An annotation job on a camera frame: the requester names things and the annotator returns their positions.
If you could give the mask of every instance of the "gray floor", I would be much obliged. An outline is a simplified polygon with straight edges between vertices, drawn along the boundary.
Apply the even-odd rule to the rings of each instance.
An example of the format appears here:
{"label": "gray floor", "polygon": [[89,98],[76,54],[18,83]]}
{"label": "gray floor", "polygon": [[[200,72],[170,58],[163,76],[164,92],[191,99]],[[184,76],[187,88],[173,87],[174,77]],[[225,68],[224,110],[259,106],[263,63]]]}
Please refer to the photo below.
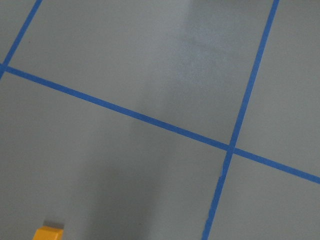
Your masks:
{"label": "gray floor", "polygon": [[[0,1],[1,62],[34,3]],[[9,67],[228,145],[272,3],[44,0]],[[320,237],[319,10],[280,0],[236,144],[317,180],[233,155],[210,240]],[[202,238],[227,148],[8,72],[0,239]]]}

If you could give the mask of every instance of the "floor tile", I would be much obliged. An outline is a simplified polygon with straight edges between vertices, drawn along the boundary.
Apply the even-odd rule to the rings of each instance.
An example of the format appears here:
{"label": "floor tile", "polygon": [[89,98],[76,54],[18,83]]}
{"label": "floor tile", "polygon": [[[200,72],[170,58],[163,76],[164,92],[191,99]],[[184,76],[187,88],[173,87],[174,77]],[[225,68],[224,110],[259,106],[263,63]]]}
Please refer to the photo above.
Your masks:
{"label": "floor tile", "polygon": [[229,143],[272,1],[44,1],[11,66]]}
{"label": "floor tile", "polygon": [[0,1],[0,63],[5,60],[34,3],[35,0]]}
{"label": "floor tile", "polygon": [[225,151],[5,73],[0,233],[200,239]]}
{"label": "floor tile", "polygon": [[320,176],[318,1],[281,0],[237,147]]}
{"label": "floor tile", "polygon": [[233,156],[210,240],[314,240],[320,185]]}

